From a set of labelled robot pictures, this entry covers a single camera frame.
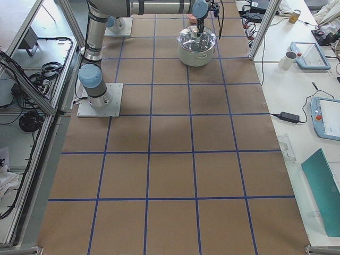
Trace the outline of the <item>brown paper table cover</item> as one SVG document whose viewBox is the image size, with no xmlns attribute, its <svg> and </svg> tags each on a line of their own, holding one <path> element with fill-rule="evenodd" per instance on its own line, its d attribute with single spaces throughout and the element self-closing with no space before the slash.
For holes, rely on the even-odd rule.
<svg viewBox="0 0 340 255">
<path fill-rule="evenodd" d="M 233 1 L 185 115 L 69 126 L 44 254 L 304 254 L 292 186 Z"/>
</svg>

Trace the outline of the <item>black electronics box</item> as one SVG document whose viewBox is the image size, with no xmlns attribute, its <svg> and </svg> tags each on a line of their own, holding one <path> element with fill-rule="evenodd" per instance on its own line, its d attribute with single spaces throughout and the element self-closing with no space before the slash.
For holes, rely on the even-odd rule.
<svg viewBox="0 0 340 255">
<path fill-rule="evenodd" d="M 268 0 L 244 1 L 239 15 L 246 21 L 261 23 L 269 6 Z"/>
</svg>

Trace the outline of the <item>far teach pendant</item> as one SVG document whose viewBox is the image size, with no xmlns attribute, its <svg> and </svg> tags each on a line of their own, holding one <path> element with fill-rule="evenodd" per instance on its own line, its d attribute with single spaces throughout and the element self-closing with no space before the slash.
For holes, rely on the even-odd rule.
<svg viewBox="0 0 340 255">
<path fill-rule="evenodd" d="M 296 59 L 301 69 L 330 70 L 331 68 L 321 48 L 315 42 L 291 42 L 290 49 L 301 54 Z"/>
</svg>

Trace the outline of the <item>white mug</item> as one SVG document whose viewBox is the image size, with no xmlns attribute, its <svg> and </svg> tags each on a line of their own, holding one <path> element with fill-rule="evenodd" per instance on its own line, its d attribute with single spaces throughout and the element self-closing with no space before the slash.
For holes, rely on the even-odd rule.
<svg viewBox="0 0 340 255">
<path fill-rule="evenodd" d="M 297 54 L 293 51 L 287 51 L 281 58 L 278 66 L 283 70 L 288 70 L 297 58 Z"/>
</svg>

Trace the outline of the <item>teal green board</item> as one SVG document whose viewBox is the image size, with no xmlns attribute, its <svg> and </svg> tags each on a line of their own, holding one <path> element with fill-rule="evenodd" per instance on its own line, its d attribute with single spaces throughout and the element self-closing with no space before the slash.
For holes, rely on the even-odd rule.
<svg viewBox="0 0 340 255">
<path fill-rule="evenodd" d="M 327 236 L 339 237 L 339 188 L 320 148 L 301 165 L 320 211 Z"/>
</svg>

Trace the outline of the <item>near teach pendant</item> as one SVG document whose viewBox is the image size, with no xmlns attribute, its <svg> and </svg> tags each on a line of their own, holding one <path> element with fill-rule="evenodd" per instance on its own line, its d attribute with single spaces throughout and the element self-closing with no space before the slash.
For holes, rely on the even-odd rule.
<svg viewBox="0 0 340 255">
<path fill-rule="evenodd" d="M 313 97 L 310 106 L 317 136 L 339 141 L 339 100 Z"/>
</svg>

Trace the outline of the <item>small black stand box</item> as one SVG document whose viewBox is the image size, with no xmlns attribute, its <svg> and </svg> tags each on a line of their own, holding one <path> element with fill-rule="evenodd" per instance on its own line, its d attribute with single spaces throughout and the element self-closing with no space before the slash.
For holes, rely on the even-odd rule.
<svg viewBox="0 0 340 255">
<path fill-rule="evenodd" d="M 30 57 L 33 57 L 37 49 L 39 48 L 38 36 L 30 27 L 24 36 L 24 39 L 19 44 L 18 49 L 25 50 Z"/>
</svg>

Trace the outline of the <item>black power adapter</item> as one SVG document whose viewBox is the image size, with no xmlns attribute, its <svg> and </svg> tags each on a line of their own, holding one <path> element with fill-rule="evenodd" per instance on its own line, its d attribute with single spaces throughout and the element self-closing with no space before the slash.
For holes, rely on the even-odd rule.
<svg viewBox="0 0 340 255">
<path fill-rule="evenodd" d="M 295 114 L 287 113 L 287 112 L 281 112 L 279 114 L 279 119 L 291 123 L 299 123 L 300 122 L 300 117 Z"/>
</svg>

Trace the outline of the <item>teach pendant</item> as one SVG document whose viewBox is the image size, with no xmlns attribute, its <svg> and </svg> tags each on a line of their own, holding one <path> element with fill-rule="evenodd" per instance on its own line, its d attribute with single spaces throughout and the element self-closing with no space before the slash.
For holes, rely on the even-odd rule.
<svg viewBox="0 0 340 255">
<path fill-rule="evenodd" d="M 330 70 L 331 68 L 321 48 L 315 42 L 291 42 L 290 49 L 301 54 L 296 59 L 301 69 Z"/>
<path fill-rule="evenodd" d="M 310 106 L 317 136 L 339 141 L 339 100 L 313 97 Z"/>
</svg>

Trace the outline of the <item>aluminium frame post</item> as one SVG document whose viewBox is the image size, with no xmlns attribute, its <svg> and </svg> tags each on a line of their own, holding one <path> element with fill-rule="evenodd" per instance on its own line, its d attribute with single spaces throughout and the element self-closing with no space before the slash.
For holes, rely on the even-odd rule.
<svg viewBox="0 0 340 255">
<path fill-rule="evenodd" d="M 263 17 L 261 26 L 258 30 L 258 33 L 252 43 L 252 46 L 250 48 L 250 51 L 248 53 L 248 58 L 249 60 L 254 60 L 260 46 L 261 43 L 266 35 L 266 32 L 274 18 L 274 16 L 276 15 L 277 9 L 279 7 L 281 0 L 273 0 L 269 2 L 268 8 L 265 12 L 265 15 Z"/>
</svg>

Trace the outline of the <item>pink bowl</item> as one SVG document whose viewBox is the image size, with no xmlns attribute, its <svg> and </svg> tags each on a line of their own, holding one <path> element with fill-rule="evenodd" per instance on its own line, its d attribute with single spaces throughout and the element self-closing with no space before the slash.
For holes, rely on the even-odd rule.
<svg viewBox="0 0 340 255">
<path fill-rule="evenodd" d="M 197 23 L 197 18 L 193 15 L 193 14 L 187 14 L 188 20 L 190 23 L 192 24 L 196 24 Z"/>
</svg>

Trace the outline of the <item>pale green cooking pot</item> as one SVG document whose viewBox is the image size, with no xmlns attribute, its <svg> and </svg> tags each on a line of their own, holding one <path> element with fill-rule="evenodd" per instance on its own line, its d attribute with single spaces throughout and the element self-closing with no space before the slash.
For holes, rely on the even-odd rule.
<svg viewBox="0 0 340 255">
<path fill-rule="evenodd" d="M 186 27 L 179 32 L 177 41 L 178 57 L 187 66 L 204 66 L 215 52 L 216 35 L 209 27 L 205 27 L 200 36 L 196 26 Z"/>
</svg>

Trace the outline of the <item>clear plastic holder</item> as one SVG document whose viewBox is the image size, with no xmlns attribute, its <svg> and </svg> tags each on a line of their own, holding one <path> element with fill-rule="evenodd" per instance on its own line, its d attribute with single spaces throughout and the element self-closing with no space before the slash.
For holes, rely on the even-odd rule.
<svg viewBox="0 0 340 255">
<path fill-rule="evenodd" d="M 296 156 L 292 148 L 289 136 L 287 134 L 285 135 L 281 134 L 277 136 L 277 140 L 278 140 L 281 152 L 283 154 L 284 160 L 295 162 Z"/>
</svg>

